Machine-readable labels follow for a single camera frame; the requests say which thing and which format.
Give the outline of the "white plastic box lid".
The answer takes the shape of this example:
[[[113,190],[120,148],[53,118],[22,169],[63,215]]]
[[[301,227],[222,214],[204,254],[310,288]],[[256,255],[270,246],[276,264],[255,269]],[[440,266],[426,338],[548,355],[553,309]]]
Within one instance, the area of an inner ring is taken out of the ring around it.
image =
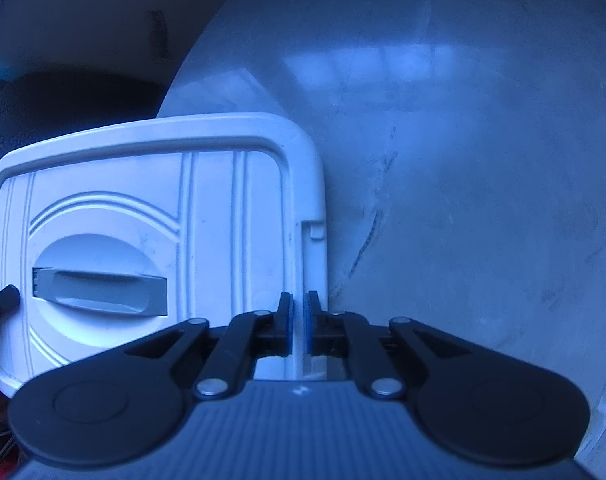
[[[264,113],[127,122],[0,160],[0,391],[189,318],[328,289],[324,170]]]

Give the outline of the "dark fabric chair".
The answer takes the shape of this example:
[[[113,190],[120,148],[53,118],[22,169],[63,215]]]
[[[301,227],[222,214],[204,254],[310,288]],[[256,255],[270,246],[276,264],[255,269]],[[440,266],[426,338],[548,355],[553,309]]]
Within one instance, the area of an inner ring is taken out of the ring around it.
[[[0,159],[55,136],[154,118],[166,90],[156,82],[88,70],[21,76],[0,89]]]

